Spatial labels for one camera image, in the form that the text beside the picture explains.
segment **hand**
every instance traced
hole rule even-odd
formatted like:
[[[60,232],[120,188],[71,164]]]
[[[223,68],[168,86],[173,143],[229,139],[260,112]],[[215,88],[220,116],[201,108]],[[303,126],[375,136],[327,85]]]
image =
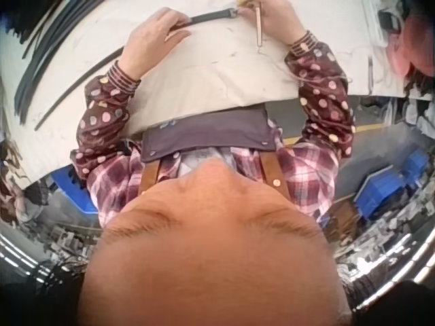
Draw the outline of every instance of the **hand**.
[[[239,14],[255,24],[258,5],[262,9],[264,32],[277,41],[292,45],[307,33],[288,0],[253,0],[241,7]]]
[[[141,79],[178,43],[191,35],[189,31],[176,31],[169,35],[172,27],[189,21],[186,15],[169,8],[156,12],[131,33],[118,62],[121,70],[134,80]]]

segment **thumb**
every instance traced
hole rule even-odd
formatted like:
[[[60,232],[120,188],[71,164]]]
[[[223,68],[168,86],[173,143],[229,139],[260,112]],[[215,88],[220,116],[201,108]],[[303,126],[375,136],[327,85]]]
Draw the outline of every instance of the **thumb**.
[[[253,8],[250,7],[241,7],[238,9],[238,13],[240,16],[246,18],[247,20],[249,20],[251,23],[255,24],[256,23],[256,12],[254,11]]]
[[[191,36],[190,31],[182,30],[177,31],[173,33],[168,39],[166,40],[166,47],[168,48],[168,51],[171,51],[175,46],[177,46],[181,41],[183,41],[185,38]]]

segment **work table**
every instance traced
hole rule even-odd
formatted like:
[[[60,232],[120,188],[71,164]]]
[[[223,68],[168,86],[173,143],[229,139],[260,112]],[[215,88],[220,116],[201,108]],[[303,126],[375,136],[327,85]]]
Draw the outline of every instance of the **work table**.
[[[385,49],[373,46],[362,2],[365,0],[293,0],[304,25],[334,52],[349,78],[349,94],[404,96],[404,80],[390,70]],[[126,43],[130,32],[160,6],[189,16],[234,7],[235,0],[110,0],[98,6],[68,36],[38,86],[27,122],[14,116],[14,95],[30,62],[22,60],[26,44],[0,29],[0,75],[5,112],[13,140],[23,157],[29,181],[70,164],[77,147],[75,131],[86,110],[84,84],[73,91],[37,131],[35,125],[56,99],[97,62]],[[191,26],[182,42],[142,81],[130,104],[132,118],[126,135],[175,118],[296,98],[298,81],[283,62],[287,49],[268,37],[258,49],[255,29],[242,18]],[[369,58],[373,61],[370,89]],[[110,65],[102,68],[104,74]]]

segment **person's left hand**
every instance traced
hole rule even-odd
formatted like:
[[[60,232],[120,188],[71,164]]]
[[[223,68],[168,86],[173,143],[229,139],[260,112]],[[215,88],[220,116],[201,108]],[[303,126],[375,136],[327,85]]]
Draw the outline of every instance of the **person's left hand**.
[[[141,79],[186,37],[190,31],[176,31],[169,35],[172,27],[183,25],[190,18],[181,12],[162,8],[130,35],[118,62],[123,72],[134,80]]]

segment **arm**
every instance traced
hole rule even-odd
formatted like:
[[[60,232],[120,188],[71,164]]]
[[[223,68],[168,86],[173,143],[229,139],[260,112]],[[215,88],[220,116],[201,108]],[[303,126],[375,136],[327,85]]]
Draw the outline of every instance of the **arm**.
[[[173,26],[188,20],[169,8],[158,11],[132,32],[119,62],[85,87],[87,109],[77,129],[79,148],[71,159],[102,225],[137,196],[143,169],[140,148],[121,151],[120,133],[130,116],[128,100],[140,79],[190,35],[178,31],[168,36]]]
[[[355,126],[347,81],[330,48],[305,30],[288,1],[260,2],[264,30],[290,47],[285,63],[301,79],[299,98],[308,115],[302,138],[291,149],[282,147],[277,135],[279,161],[292,202],[318,217],[332,204],[340,159],[351,155]],[[240,13],[255,21],[251,9]]]

